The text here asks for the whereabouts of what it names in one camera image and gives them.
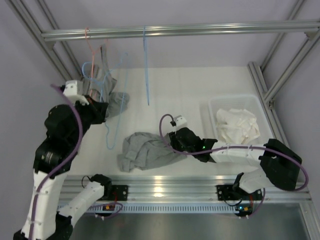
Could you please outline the blue hanger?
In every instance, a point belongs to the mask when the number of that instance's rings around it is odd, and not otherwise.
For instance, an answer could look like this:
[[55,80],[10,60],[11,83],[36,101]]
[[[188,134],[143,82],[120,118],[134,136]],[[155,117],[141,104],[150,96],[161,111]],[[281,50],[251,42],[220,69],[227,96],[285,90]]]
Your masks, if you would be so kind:
[[[123,92],[116,91],[118,81],[112,77],[113,69],[108,66],[108,58],[105,50],[100,50],[101,65],[85,62],[81,67],[83,76],[83,91],[90,95],[98,103],[107,104],[103,124],[106,127],[105,142],[108,150],[116,146],[120,129],[121,114],[128,109],[130,95],[127,93],[128,80],[124,80]],[[111,129],[108,121],[117,117],[116,129],[111,139]]]
[[147,105],[150,105],[150,90],[149,90],[149,68],[148,68],[148,46],[146,36],[146,26],[142,30],[143,38],[143,59],[144,59],[144,77],[145,77],[145,88],[146,88],[146,99]]

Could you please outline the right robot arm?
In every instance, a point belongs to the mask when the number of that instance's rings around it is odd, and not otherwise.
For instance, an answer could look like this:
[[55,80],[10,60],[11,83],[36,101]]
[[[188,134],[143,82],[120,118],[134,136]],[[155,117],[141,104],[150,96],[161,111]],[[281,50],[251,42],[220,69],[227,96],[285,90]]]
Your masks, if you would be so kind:
[[302,159],[277,139],[270,138],[258,145],[232,145],[214,138],[200,138],[187,127],[168,136],[176,152],[187,153],[200,162],[253,167],[250,172],[240,172],[233,183],[232,192],[239,199],[267,187],[296,190]]

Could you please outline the white tank top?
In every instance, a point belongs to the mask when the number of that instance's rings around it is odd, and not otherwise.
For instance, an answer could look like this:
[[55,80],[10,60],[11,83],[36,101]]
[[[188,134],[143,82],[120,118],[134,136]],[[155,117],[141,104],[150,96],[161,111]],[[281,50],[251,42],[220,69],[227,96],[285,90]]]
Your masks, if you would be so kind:
[[216,113],[218,139],[246,145],[261,136],[257,117],[247,109],[219,109]]

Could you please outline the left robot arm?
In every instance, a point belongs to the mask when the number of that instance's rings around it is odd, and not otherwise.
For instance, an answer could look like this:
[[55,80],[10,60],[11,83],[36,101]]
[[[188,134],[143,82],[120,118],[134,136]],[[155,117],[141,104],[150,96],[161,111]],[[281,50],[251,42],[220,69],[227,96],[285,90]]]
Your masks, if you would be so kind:
[[97,200],[113,194],[112,180],[96,174],[68,206],[58,209],[63,183],[83,136],[90,126],[105,122],[108,104],[89,95],[87,103],[53,107],[44,122],[46,139],[36,149],[33,163],[34,187],[27,220],[13,235],[15,240],[68,240],[74,226]]

